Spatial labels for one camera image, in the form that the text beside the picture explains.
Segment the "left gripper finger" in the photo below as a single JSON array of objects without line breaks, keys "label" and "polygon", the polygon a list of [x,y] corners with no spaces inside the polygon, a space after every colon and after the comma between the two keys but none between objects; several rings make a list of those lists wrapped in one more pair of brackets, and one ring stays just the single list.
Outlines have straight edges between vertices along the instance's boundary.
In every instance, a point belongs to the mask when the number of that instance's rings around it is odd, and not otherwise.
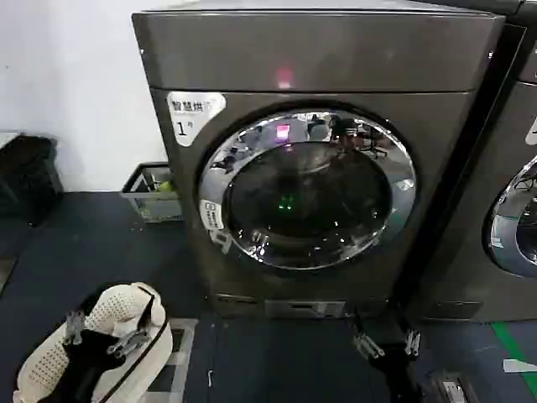
[{"label": "left gripper finger", "polygon": [[151,326],[151,309],[144,311],[139,317],[115,322],[112,335],[117,338],[117,341],[107,348],[107,354],[115,358],[126,358],[150,339]]},{"label": "left gripper finger", "polygon": [[80,345],[81,333],[85,329],[86,316],[83,311],[71,311],[65,320],[65,345]]}]

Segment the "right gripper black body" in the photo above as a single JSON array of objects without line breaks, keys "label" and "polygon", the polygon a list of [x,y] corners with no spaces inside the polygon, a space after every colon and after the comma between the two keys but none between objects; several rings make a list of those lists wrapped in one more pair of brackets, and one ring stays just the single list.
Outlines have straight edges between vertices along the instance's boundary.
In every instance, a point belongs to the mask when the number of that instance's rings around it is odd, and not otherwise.
[{"label": "right gripper black body", "polygon": [[394,403],[422,402],[424,393],[419,381],[410,373],[410,364],[416,360],[406,353],[403,343],[386,343],[381,346],[384,355],[370,356],[369,364],[380,371],[389,390],[390,401]]}]

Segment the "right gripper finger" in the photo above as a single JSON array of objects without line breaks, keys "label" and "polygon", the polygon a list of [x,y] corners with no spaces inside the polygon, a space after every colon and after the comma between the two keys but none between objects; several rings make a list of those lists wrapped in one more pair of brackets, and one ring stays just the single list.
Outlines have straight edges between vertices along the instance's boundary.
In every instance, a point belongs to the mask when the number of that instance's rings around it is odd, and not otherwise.
[{"label": "right gripper finger", "polygon": [[398,315],[397,323],[405,335],[404,352],[412,359],[417,359],[420,355],[421,332],[402,314]]},{"label": "right gripper finger", "polygon": [[365,359],[379,359],[385,356],[384,350],[366,334],[362,323],[362,318],[360,317],[357,309],[353,310],[353,326],[355,330],[353,343],[357,351]]}]

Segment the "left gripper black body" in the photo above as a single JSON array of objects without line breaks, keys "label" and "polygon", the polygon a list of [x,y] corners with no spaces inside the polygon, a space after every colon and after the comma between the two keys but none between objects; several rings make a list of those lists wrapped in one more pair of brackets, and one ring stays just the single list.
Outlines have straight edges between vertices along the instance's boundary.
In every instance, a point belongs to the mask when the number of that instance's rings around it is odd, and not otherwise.
[{"label": "left gripper black body", "polygon": [[65,347],[69,363],[61,377],[62,402],[91,402],[94,389],[107,371],[120,368],[126,359],[118,353],[109,353],[118,338],[84,330],[80,344]]}]

